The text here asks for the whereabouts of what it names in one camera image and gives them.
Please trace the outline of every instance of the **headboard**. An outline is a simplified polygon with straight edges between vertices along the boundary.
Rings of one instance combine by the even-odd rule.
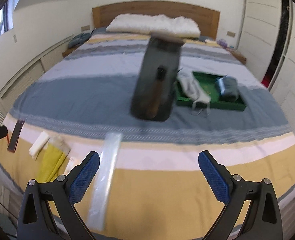
[[[158,15],[165,14],[175,18],[184,16],[193,19],[201,30],[201,35],[216,39],[220,12],[205,7],[172,1],[132,1],[95,7],[92,9],[96,28],[108,26],[112,20],[123,13]]]

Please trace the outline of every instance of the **silver screw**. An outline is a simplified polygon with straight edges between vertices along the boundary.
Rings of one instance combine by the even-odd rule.
[[[271,180],[268,179],[268,178],[265,178],[265,179],[264,179],[264,182],[265,182],[267,185],[270,185],[270,184],[272,183]]]
[[[235,179],[236,181],[240,181],[240,180],[242,180],[242,177],[240,175],[238,175],[238,174],[235,174],[233,176],[233,179]]]
[[[28,182],[28,185],[30,186],[33,186],[35,184],[35,179],[31,179],[29,182]]]
[[[58,177],[57,177],[57,180],[58,180],[58,181],[63,181],[63,180],[65,180],[65,175],[60,175],[60,176],[58,176]]]

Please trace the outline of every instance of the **green box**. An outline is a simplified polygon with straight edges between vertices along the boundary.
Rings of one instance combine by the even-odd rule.
[[[231,103],[226,101],[219,100],[219,92],[215,88],[216,78],[221,78],[223,76],[212,75],[208,73],[202,72],[193,72],[193,75],[200,83],[200,86],[204,89],[204,91],[209,94],[211,97],[210,108],[216,109],[224,109],[224,110],[235,110],[235,111],[244,111],[246,108],[246,104],[242,99],[241,95],[239,98]],[[176,82],[175,85],[175,93],[176,93],[176,104],[178,106],[190,106],[192,107],[192,101],[188,98],[182,91],[181,84],[179,81]],[[197,103],[197,107],[205,107],[202,103]]]

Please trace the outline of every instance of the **electrical outlet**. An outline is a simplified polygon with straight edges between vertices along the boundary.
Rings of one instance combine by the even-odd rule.
[[[81,32],[88,31],[89,29],[90,29],[90,26],[89,25],[82,26],[81,27]]]
[[[233,33],[233,32],[230,32],[230,31],[228,31],[227,32],[227,36],[230,36],[230,37],[233,37],[233,38],[235,38],[235,33]]]

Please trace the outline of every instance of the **closet opening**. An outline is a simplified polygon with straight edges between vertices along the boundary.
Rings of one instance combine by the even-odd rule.
[[[270,65],[266,71],[266,74],[263,78],[262,84],[269,87],[273,76],[275,75],[277,66],[282,58],[282,53],[284,50],[286,37],[289,28],[289,0],[282,0],[282,15],[281,15],[281,24],[279,30],[279,36],[277,38],[274,54]]]

